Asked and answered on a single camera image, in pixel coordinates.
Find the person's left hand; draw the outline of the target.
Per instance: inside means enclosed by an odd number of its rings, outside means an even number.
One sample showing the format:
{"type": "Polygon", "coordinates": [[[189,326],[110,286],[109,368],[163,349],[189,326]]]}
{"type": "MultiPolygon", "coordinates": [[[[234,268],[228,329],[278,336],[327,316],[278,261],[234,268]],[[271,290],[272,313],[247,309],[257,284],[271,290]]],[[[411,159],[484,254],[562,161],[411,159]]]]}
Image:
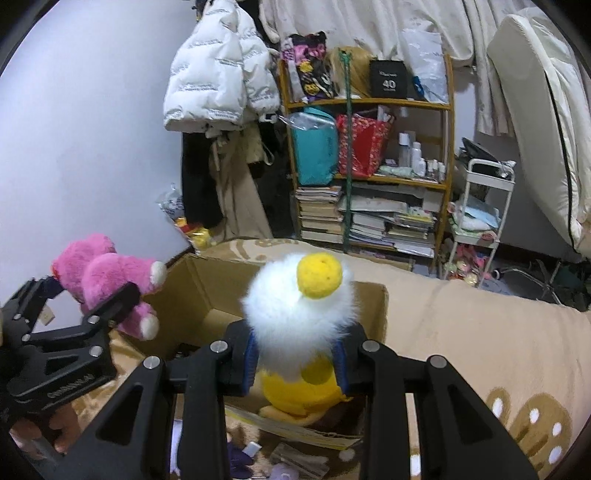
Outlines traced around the person's left hand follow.
{"type": "Polygon", "coordinates": [[[16,445],[35,460],[44,458],[44,455],[34,442],[49,432],[55,435],[53,448],[60,454],[65,454],[78,440],[82,429],[71,404],[57,408],[48,417],[20,419],[10,429],[10,435],[16,445]]]}

